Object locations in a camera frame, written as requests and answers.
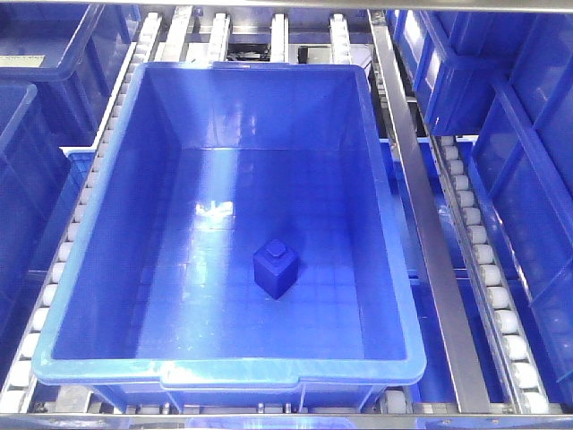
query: blue plastic crate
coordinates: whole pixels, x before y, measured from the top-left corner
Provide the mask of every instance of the blue plastic crate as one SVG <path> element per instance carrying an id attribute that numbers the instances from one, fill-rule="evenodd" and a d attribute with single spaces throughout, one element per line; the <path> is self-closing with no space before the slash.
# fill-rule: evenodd
<path id="1" fill-rule="evenodd" d="M 14 296 L 13 301 L 0 299 L 0 307 L 3 310 L 0 314 L 5 318 L 3 320 L 5 321 L 4 329 L 0 331 L 0 382 L 4 380 L 20 343 L 20 337 L 14 336 L 14 333 L 22 333 L 30 318 L 30 313 L 44 283 L 47 270 L 72 216 L 73 208 L 81 190 L 81 184 L 83 184 L 83 181 L 81 181 L 78 185 L 77 172 L 81 172 L 80 175 L 85 179 L 88 171 L 81 166 L 85 164 L 83 159 L 89 155 L 93 157 L 94 153 L 94 151 L 90 153 L 84 151 L 81 154 L 81 160 L 71 157 L 74 154 L 68 156 L 71 162 L 68 177 L 62 186 L 60 195 L 39 241 L 35 246 L 30 244 L 34 254 L 28 264 L 28 271 L 20 279 L 19 283 L 13 284 L 13 287 L 17 287 L 14 290 L 17 290 L 18 294 Z"/>
<path id="2" fill-rule="evenodd" d="M 361 68 L 144 64 L 34 372 L 120 409 L 372 404 L 425 366 L 391 201 Z M 279 300 L 252 268 L 276 237 Z"/>
<path id="3" fill-rule="evenodd" d="M 14 329 L 26 323 L 23 315 L 30 311 L 22 297 L 29 285 L 38 286 L 27 279 L 30 261 L 42 243 L 69 162 L 46 141 L 47 125 L 34 85 L 0 83 L 0 99 L 0 378 L 4 379 L 13 353 L 9 347 L 17 338 Z"/>
<path id="4" fill-rule="evenodd" d="M 501 77 L 493 87 L 496 98 L 470 172 L 487 193 L 484 219 L 510 241 L 558 382 L 571 403 L 573 199 L 515 91 Z"/>
<path id="5" fill-rule="evenodd" d="M 527 13 L 388 11 L 424 120 L 435 135 L 477 134 L 534 19 Z"/>
<path id="6" fill-rule="evenodd" d="M 59 146 L 90 146 L 139 19 L 136 6 L 0 4 L 0 79 L 37 85 Z"/>
<path id="7" fill-rule="evenodd" d="M 543 14 L 519 56 L 511 84 L 573 194 L 573 16 Z"/>

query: grid pattern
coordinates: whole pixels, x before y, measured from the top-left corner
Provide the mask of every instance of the grid pattern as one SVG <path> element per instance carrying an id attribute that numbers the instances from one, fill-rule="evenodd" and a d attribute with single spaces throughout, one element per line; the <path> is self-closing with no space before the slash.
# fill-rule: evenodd
<path id="1" fill-rule="evenodd" d="M 183 150 L 133 317 L 137 357 L 363 358 L 339 157 Z M 272 238 L 302 263 L 279 300 L 253 280 L 252 255 Z"/>

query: white roller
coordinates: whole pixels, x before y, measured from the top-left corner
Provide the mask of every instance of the white roller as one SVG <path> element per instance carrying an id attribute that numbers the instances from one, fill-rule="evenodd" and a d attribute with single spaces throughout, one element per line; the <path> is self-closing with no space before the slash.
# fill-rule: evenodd
<path id="1" fill-rule="evenodd" d="M 20 412 L 21 401 L 26 391 L 9 390 L 0 396 L 0 414 L 15 414 Z"/>
<path id="2" fill-rule="evenodd" d="M 10 385 L 12 387 L 27 387 L 32 376 L 32 362 L 18 361 L 10 369 Z"/>
<path id="3" fill-rule="evenodd" d="M 96 186 L 96 182 L 98 181 L 98 172 L 90 172 L 88 174 L 88 179 L 86 180 L 86 185 L 88 188 L 93 188 Z"/>
<path id="4" fill-rule="evenodd" d="M 522 390 L 537 387 L 537 372 L 529 363 L 514 363 L 511 365 L 516 376 L 517 384 Z"/>
<path id="5" fill-rule="evenodd" d="M 51 306 L 56 294 L 57 284 L 47 284 L 42 294 L 42 305 Z"/>
<path id="6" fill-rule="evenodd" d="M 459 159 L 459 151 L 455 146 L 444 147 L 444 159 L 450 161 L 451 159 Z"/>
<path id="7" fill-rule="evenodd" d="M 451 175 L 461 175 L 464 173 L 464 163 L 459 159 L 451 159 L 448 161 L 448 170 Z"/>
<path id="8" fill-rule="evenodd" d="M 474 254 L 478 264 L 493 263 L 493 248 L 487 244 L 474 245 Z"/>
<path id="9" fill-rule="evenodd" d="M 530 414 L 547 414 L 549 412 L 549 402 L 539 392 L 524 392 L 523 395 Z"/>
<path id="10" fill-rule="evenodd" d="M 494 264 L 483 264 L 480 266 L 480 275 L 482 275 L 483 283 L 487 287 L 501 284 L 500 268 Z"/>
<path id="11" fill-rule="evenodd" d="M 111 109 L 111 116 L 112 118 L 118 118 L 119 114 L 122 111 L 122 107 L 121 106 L 114 106 L 113 109 Z"/>
<path id="12" fill-rule="evenodd" d="M 145 61 L 145 54 L 134 54 L 132 56 L 132 64 L 133 63 L 143 63 Z"/>
<path id="13" fill-rule="evenodd" d="M 517 332 L 519 323 L 517 322 L 517 315 L 515 312 L 505 309 L 493 312 L 495 315 L 495 322 L 498 324 L 502 334 L 514 334 Z"/>
<path id="14" fill-rule="evenodd" d="M 509 292 L 504 287 L 488 287 L 487 297 L 493 309 L 505 309 L 509 307 Z"/>
<path id="15" fill-rule="evenodd" d="M 462 217 L 467 226 L 474 226 L 482 222 L 482 213 L 477 208 L 462 208 Z"/>
<path id="16" fill-rule="evenodd" d="M 475 204 L 475 196 L 471 191 L 456 191 L 459 205 L 462 208 L 471 208 Z"/>
<path id="17" fill-rule="evenodd" d="M 557 338 L 557 345 L 559 348 L 559 355 L 563 361 L 572 362 L 573 361 L 573 342 L 571 341 L 570 337 L 559 336 Z"/>
<path id="18" fill-rule="evenodd" d="M 67 262 L 72 251 L 73 242 L 63 242 L 57 250 L 57 259 L 60 262 Z"/>
<path id="19" fill-rule="evenodd" d="M 526 341 L 517 334 L 503 336 L 503 345 L 512 361 L 524 360 L 527 358 Z"/>
<path id="20" fill-rule="evenodd" d="M 86 208 L 88 206 L 86 204 L 78 204 L 75 207 L 75 210 L 73 211 L 73 220 L 75 222 L 81 222 L 81 220 L 83 219 L 83 216 L 86 213 Z"/>
<path id="21" fill-rule="evenodd" d="M 103 160 L 104 160 L 104 159 L 103 159 L 102 157 L 96 157 L 96 158 L 93 160 L 93 165 L 91 166 L 91 169 L 92 169 L 94 172 L 99 172 L 99 170 L 101 169 L 101 164 L 102 164 Z"/>
<path id="22" fill-rule="evenodd" d="M 487 242 L 487 232 L 484 226 L 468 226 L 467 234 L 474 245 L 485 244 L 485 242 Z"/>
<path id="23" fill-rule="evenodd" d="M 102 141 L 98 146 L 98 155 L 100 157 L 105 157 L 107 149 L 109 148 L 109 140 L 106 140 L 106 133 L 109 133 L 108 139 L 111 139 L 111 131 L 107 130 L 102 137 Z"/>
<path id="24" fill-rule="evenodd" d="M 571 324 L 568 315 L 561 309 L 552 309 L 548 313 L 549 326 L 553 333 L 570 333 Z"/>
<path id="25" fill-rule="evenodd" d="M 47 307 L 40 307 L 36 310 L 34 316 L 32 317 L 32 330 L 42 331 L 44 323 L 46 323 L 47 310 Z"/>
<path id="26" fill-rule="evenodd" d="M 454 137 L 453 136 L 442 136 L 440 138 L 441 146 L 451 146 L 454 144 Z"/>
<path id="27" fill-rule="evenodd" d="M 83 190 L 81 190 L 80 193 L 81 204 L 88 204 L 88 200 L 90 199 L 91 196 L 91 190 L 93 190 L 93 188 L 84 188 Z"/>
<path id="28" fill-rule="evenodd" d="M 38 345 L 39 333 L 29 333 L 24 338 L 24 342 L 21 343 L 21 355 L 24 358 L 32 358 L 36 346 Z"/>
<path id="29" fill-rule="evenodd" d="M 73 242 L 75 240 L 76 236 L 78 236 L 78 229 L 80 229 L 80 223 L 79 222 L 73 222 L 68 227 L 67 239 L 70 242 Z"/>
<path id="30" fill-rule="evenodd" d="M 454 175 L 452 182 L 456 191 L 465 191 L 469 188 L 469 178 L 466 175 Z"/>
<path id="31" fill-rule="evenodd" d="M 117 117 L 111 116 L 107 121 L 107 130 L 114 130 L 117 125 Z"/>
<path id="32" fill-rule="evenodd" d="M 401 390 L 386 390 L 386 410 L 389 414 L 406 414 L 406 395 Z"/>
<path id="33" fill-rule="evenodd" d="M 54 284 L 57 284 L 60 279 L 62 278 L 62 273 L 64 273 L 65 262 L 57 262 L 52 266 L 51 271 L 51 281 Z"/>

